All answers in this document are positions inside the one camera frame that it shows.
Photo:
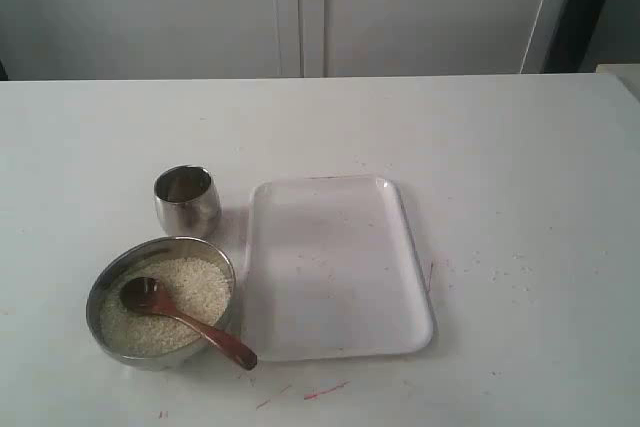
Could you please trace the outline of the small steel cup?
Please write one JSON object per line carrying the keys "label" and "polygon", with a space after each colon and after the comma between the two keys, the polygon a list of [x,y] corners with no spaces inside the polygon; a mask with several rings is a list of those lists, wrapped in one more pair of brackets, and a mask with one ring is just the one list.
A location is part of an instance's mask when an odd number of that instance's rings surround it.
{"label": "small steel cup", "polygon": [[205,239],[216,230],[222,207],[212,175],[201,166],[180,165],[154,182],[158,221],[169,236]]}

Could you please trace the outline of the white cabinet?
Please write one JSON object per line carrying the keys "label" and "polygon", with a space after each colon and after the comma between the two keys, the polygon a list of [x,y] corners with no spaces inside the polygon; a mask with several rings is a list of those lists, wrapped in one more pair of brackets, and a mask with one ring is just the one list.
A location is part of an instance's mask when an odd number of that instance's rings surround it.
{"label": "white cabinet", "polygon": [[565,0],[1,0],[13,80],[538,73]]}

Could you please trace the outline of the brown wooden spoon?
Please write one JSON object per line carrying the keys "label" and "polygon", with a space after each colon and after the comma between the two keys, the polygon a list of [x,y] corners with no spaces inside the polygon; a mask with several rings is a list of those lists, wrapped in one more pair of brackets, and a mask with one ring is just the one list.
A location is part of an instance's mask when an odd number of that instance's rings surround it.
{"label": "brown wooden spoon", "polygon": [[189,327],[246,371],[257,366],[257,355],[248,346],[231,334],[181,312],[166,287],[156,279],[134,278],[121,288],[119,297],[127,309],[137,314],[168,317]]}

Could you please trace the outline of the large steel rice bowl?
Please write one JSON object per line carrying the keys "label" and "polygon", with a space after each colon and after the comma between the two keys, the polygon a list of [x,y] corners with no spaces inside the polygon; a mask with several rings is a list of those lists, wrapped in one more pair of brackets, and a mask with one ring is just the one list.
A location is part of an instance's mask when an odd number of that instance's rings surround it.
{"label": "large steel rice bowl", "polygon": [[165,355],[135,357],[123,355],[111,349],[105,342],[100,323],[100,311],[107,291],[117,278],[137,266],[156,261],[197,257],[203,260],[219,259],[224,262],[230,280],[231,299],[221,318],[213,326],[226,329],[231,323],[236,303],[236,275],[230,259],[214,245],[191,237],[163,237],[135,246],[114,259],[97,277],[89,291],[86,303],[86,321],[89,331],[100,348],[114,360],[143,370],[163,370],[173,368],[193,357],[207,347],[207,341],[200,337],[192,343]]}

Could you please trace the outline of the white plastic tray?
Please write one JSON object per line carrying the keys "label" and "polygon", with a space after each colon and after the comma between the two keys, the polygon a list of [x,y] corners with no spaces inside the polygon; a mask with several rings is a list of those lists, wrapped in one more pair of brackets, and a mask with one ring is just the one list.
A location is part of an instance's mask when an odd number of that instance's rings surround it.
{"label": "white plastic tray", "polygon": [[411,354],[432,338],[405,209],[385,178],[260,185],[246,268],[241,338],[261,361]]}

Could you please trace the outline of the dark door frame post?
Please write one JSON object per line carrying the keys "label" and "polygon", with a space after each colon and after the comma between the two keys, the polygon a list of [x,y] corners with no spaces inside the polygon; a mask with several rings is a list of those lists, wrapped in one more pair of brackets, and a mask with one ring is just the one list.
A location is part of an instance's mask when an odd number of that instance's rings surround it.
{"label": "dark door frame post", "polygon": [[578,72],[606,0],[565,0],[543,73]]}

